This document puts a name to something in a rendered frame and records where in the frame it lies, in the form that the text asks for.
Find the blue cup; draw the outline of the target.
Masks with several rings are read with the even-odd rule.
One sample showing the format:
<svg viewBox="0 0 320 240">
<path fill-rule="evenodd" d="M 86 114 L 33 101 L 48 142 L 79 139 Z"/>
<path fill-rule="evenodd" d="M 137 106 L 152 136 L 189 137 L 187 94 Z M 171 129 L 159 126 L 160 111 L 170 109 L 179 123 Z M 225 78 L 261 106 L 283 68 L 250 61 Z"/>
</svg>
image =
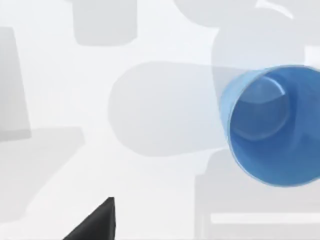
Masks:
<svg viewBox="0 0 320 240">
<path fill-rule="evenodd" d="M 281 187 L 320 179 L 320 70 L 247 70 L 225 85 L 219 113 L 229 149 L 248 175 Z"/>
</svg>

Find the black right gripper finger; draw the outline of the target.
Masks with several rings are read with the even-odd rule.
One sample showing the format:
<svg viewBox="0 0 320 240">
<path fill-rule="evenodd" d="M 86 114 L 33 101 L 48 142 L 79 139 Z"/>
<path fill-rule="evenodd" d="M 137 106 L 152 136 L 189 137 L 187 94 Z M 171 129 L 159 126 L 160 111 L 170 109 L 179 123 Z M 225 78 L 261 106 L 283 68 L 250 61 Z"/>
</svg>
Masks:
<svg viewBox="0 0 320 240">
<path fill-rule="evenodd" d="M 115 240 L 115 198 L 108 197 L 62 240 Z"/>
</svg>

